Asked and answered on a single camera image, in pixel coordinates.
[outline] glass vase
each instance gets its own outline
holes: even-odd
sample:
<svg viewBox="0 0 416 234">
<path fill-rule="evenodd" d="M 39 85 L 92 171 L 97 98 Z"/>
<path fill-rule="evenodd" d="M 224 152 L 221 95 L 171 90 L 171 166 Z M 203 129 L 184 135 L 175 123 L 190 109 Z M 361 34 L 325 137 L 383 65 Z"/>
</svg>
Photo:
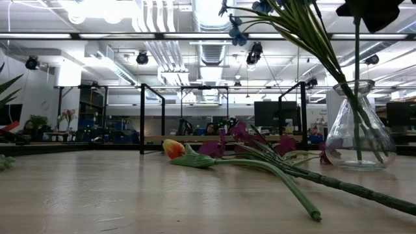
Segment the glass vase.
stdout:
<svg viewBox="0 0 416 234">
<path fill-rule="evenodd" d="M 367 99 L 373 87 L 371 80 L 350 81 L 333 87 L 344 97 L 325 144 L 325 153 L 335 166 L 381 170 L 395 160 L 396 145 Z M 353 98 L 357 101 L 352 102 L 345 93 L 350 97 L 355 95 Z"/>
</svg>

